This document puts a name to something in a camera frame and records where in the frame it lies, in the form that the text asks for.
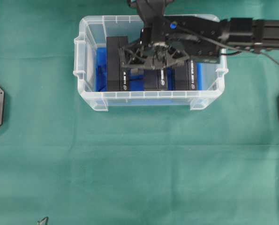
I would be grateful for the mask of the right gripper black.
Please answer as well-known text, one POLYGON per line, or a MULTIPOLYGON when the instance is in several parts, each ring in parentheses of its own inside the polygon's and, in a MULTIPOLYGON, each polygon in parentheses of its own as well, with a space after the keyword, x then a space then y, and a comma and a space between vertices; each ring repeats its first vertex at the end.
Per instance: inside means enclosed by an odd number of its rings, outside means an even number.
POLYGON ((123 68, 157 69, 183 65, 188 60, 219 64, 220 23, 196 16, 157 17, 142 29, 139 42, 119 47, 123 68))

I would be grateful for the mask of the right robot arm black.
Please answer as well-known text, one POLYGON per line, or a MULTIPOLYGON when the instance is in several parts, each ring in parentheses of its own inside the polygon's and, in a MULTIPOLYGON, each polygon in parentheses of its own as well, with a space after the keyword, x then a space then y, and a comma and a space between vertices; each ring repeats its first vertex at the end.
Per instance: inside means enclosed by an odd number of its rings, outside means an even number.
POLYGON ((156 17, 141 30, 139 39, 119 47, 118 53, 124 68, 155 70, 181 66, 188 60, 219 64, 224 49, 252 54, 279 50, 279 20, 156 17))

